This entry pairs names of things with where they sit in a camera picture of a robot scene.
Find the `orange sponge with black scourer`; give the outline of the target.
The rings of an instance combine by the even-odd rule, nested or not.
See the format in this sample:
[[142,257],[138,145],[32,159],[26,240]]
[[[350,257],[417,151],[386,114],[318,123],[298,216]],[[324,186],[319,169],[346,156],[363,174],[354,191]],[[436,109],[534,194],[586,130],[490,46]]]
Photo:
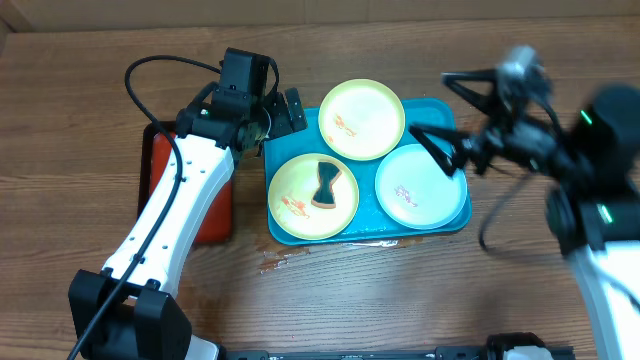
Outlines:
[[333,184],[341,176],[342,171],[332,162],[319,162],[317,167],[318,188],[315,191],[311,204],[322,209],[336,207]]

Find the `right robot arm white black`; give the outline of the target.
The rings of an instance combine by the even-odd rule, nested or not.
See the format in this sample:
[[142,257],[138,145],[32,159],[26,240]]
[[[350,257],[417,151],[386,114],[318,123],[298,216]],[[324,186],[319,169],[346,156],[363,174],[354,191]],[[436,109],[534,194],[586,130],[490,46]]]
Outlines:
[[448,176],[477,174],[499,156],[554,179],[546,219],[571,267],[602,359],[639,356],[639,189],[629,176],[639,154],[639,90],[600,88],[564,131],[539,70],[445,73],[445,86],[487,117],[466,133],[413,124],[411,135]]

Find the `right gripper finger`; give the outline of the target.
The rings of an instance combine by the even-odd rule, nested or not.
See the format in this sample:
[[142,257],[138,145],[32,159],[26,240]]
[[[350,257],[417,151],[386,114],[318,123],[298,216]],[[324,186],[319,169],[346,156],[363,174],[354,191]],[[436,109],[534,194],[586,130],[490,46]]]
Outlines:
[[[425,124],[413,124],[409,127],[409,133],[427,150],[448,177],[452,177],[458,170],[463,169],[470,159],[471,135],[467,132]],[[448,153],[438,146],[432,137],[448,143],[451,152]]]
[[[499,117],[504,114],[504,105],[498,94],[497,80],[495,69],[443,72],[441,74],[444,86],[489,117]],[[481,94],[464,86],[463,82],[488,83],[491,85],[491,89],[488,93]]]

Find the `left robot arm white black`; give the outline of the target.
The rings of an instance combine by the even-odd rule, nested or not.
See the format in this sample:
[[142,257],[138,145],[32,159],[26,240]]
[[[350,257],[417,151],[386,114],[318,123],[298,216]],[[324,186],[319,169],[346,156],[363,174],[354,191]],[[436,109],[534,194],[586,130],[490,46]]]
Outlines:
[[187,255],[244,153],[307,121],[296,89],[267,82],[279,73],[273,58],[229,48],[214,71],[219,79],[178,112],[174,129],[150,119],[171,153],[120,247],[99,272],[80,270],[70,284],[70,358],[224,358],[222,346],[194,335],[176,302]]

